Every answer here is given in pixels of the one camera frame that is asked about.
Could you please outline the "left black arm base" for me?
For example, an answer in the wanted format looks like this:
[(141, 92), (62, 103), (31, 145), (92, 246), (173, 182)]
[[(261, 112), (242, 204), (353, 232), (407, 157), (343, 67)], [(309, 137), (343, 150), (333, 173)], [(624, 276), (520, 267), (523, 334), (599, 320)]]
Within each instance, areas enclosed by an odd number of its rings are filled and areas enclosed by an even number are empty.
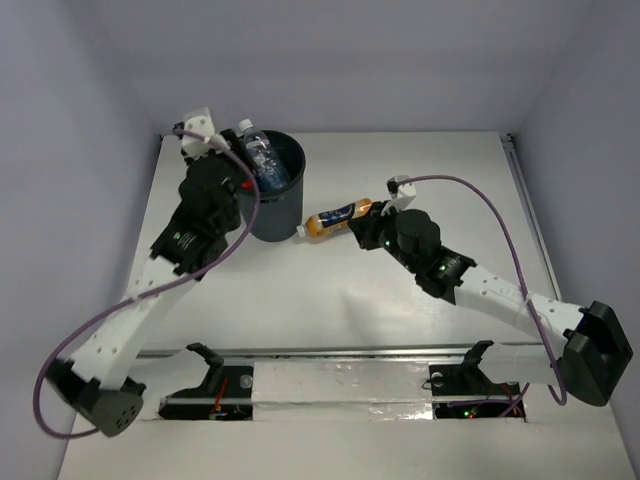
[(203, 343), (188, 344), (163, 376), (159, 405), (215, 397), (224, 380), (224, 358)]

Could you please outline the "clear unlabelled plastic bottle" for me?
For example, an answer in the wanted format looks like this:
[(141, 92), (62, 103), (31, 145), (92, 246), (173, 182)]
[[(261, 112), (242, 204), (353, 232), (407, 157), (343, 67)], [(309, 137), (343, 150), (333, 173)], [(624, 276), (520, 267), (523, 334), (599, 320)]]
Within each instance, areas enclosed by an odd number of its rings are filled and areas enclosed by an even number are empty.
[(256, 165), (256, 179), (261, 190), (271, 192), (286, 187), (289, 174), (267, 135), (250, 119), (240, 121), (238, 127), (244, 148)]

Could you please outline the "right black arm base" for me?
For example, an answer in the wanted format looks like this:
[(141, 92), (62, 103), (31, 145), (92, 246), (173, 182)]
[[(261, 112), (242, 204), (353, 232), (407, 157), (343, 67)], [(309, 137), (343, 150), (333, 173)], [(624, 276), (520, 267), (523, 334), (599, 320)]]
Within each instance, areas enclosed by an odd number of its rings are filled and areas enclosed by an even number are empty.
[(425, 381), (437, 397), (480, 397), (481, 399), (508, 393), (521, 393), (518, 383), (493, 383), (479, 365), (493, 341), (477, 342), (458, 364), (440, 364), (429, 367), (429, 378)]

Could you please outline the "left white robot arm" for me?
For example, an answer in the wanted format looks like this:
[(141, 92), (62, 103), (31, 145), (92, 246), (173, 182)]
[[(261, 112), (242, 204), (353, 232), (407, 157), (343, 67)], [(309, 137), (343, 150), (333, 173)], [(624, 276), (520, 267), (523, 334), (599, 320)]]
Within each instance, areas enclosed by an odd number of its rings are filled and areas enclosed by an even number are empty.
[(255, 169), (239, 155), (231, 134), (175, 128), (188, 159), (180, 202), (154, 241), (135, 285), (117, 304), (97, 314), (63, 340), (38, 373), (32, 408), (40, 428), (53, 438), (42, 414), (41, 391), (50, 385), (91, 424), (89, 435), (124, 432), (143, 407), (146, 386), (129, 372), (156, 326), (214, 267), (234, 253), (256, 220), (242, 221), (239, 191)]

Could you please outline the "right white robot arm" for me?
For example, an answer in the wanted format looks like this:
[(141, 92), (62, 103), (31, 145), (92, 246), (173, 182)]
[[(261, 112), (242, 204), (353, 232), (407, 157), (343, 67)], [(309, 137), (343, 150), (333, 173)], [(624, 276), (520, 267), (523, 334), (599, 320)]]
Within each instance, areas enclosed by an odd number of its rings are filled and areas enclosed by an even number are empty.
[(385, 212), (376, 202), (348, 227), (363, 250), (383, 249), (427, 295), (484, 314), (540, 340), (510, 347), (480, 340), (460, 368), (462, 384), (482, 392), (495, 383), (558, 386), (591, 406), (606, 405), (633, 357), (612, 307), (562, 303), (516, 286), (445, 247), (439, 226), (420, 210)]

